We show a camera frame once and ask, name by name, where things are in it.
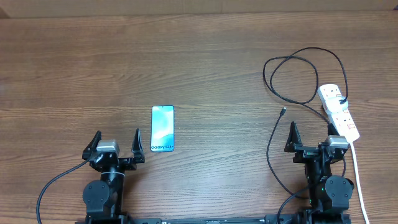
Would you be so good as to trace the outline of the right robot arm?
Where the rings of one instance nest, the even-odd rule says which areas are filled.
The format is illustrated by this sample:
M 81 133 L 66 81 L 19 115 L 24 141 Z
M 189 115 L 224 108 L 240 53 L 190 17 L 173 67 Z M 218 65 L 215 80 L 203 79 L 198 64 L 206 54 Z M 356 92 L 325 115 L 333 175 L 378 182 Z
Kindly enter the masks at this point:
M 303 208 L 293 215 L 281 217 L 283 203 L 277 213 L 277 222 L 286 223 L 350 223 L 348 215 L 349 200 L 353 194 L 354 183 L 342 175 L 333 175 L 331 164 L 342 161 L 349 149 L 349 143 L 340 136 L 332 125 L 328 126 L 328 136 L 317 146 L 302 144 L 296 122 L 291 122 L 285 152 L 293 152 L 293 162 L 305 166 L 308 186 L 294 196 L 308 191 L 310 207 Z

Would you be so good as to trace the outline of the Samsung Galaxy smartphone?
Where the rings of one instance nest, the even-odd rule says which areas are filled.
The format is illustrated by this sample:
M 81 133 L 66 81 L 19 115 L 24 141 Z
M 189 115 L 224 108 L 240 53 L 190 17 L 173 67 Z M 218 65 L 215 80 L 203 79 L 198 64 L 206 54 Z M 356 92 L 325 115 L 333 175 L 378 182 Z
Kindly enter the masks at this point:
M 172 105 L 152 107 L 150 149 L 172 152 L 175 149 L 175 113 Z

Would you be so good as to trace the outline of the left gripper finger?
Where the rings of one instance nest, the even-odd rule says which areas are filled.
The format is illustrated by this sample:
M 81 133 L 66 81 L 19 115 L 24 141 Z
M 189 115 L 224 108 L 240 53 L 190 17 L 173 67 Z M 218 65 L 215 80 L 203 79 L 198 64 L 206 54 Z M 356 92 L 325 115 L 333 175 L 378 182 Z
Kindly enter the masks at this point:
M 140 129 L 136 129 L 134 139 L 132 142 L 131 152 L 133 153 L 133 161 L 135 164 L 145 163 L 145 155 L 143 146 L 141 143 L 141 132 Z
M 85 147 L 82 153 L 82 159 L 83 160 L 88 160 L 94 152 L 96 152 L 96 148 L 98 143 L 101 141 L 101 131 L 97 131 L 96 134 L 94 135 L 93 139 L 90 141 L 90 143 Z

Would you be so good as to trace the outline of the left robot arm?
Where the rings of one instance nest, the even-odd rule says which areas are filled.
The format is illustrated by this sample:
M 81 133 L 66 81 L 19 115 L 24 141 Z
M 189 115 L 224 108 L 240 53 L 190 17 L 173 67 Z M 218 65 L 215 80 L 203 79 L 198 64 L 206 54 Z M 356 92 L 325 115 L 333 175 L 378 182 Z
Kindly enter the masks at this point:
M 125 172 L 136 170 L 145 162 L 141 132 L 136 130 L 131 157 L 119 157 L 116 140 L 103 140 L 97 131 L 82 153 L 82 159 L 100 173 L 100 179 L 86 185 L 83 201 L 86 205 L 85 223 L 133 223 L 128 212 L 123 211 Z

